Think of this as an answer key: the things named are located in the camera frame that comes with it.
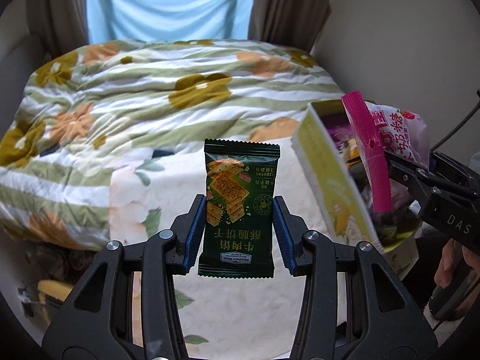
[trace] cable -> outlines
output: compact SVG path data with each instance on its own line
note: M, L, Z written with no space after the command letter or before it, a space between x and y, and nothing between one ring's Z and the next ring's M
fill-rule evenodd
M439 323L437 323L437 324L435 325L435 327L433 328L433 331L437 330L437 328L438 328L441 324L443 324L444 322L445 322L445 321L440 321Z
M477 90L477 96L480 97L480 89ZM430 149L431 152L437 150L440 146L442 146L445 142L447 142L452 136L460 130L465 123L467 123L472 116L480 109L480 101L475 105L475 107L470 111L470 113L465 116L465 118L452 130L450 131L445 137L443 137L436 145L433 145Z

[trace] strawberry image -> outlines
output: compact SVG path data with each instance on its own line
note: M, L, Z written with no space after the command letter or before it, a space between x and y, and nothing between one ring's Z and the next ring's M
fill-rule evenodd
M400 114L402 114L402 116L405 118L405 119L415 119L415 114L412 114L412 112L409 112L409 111L400 111Z

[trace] cracker image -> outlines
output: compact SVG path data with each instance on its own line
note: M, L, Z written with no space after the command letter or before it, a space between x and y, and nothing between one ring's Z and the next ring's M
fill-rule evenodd
M243 207L243 203L240 198L235 199L234 201L230 202L229 204L226 205L226 212L231 215L234 213L236 210L238 210L240 207Z
M233 177L237 175L238 173L243 172L243 168L240 168L239 166L235 166L231 168L230 170L227 171L227 173L230 175L230 177Z
M207 212L218 219L220 219L223 214L223 210L220 207L215 206L211 202L207 202Z
M207 222L212 226L218 226L220 218L215 218L212 214L207 212Z
M207 202L207 222L212 226L218 226L223 215L223 210L211 202Z
M240 184L232 180L227 172L220 173L210 184L227 202L235 199L243 200L249 192Z
M209 169L212 169L212 168L215 168L218 164L220 164L222 162L230 162L231 164L233 164L236 167L243 167L243 163L241 161L235 160L233 158L223 158L221 160L211 161L207 164L207 166L208 166Z
M215 178L220 172L230 171L234 168L234 164L228 161L220 162L215 167L212 168L210 172L207 173L208 177Z
M245 210L243 210L243 205L241 205L238 210L229 214L231 223L234 223L234 222L238 221L244 215L245 215Z
M226 212L229 214L231 223L234 223L242 218L245 215L245 210L243 209L243 203L241 199L235 199L231 203L227 204Z

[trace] curtain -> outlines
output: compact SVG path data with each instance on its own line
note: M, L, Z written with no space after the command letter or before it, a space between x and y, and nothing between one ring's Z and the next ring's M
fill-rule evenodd
M253 0L87 0L91 43L246 39Z
M254 0L248 38L310 52L330 0Z
M30 32L53 57L88 43L86 0L26 0Z

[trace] window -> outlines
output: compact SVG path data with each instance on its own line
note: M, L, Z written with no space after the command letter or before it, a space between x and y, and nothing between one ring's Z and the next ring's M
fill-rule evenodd
M253 0L87 0L90 43L246 39Z

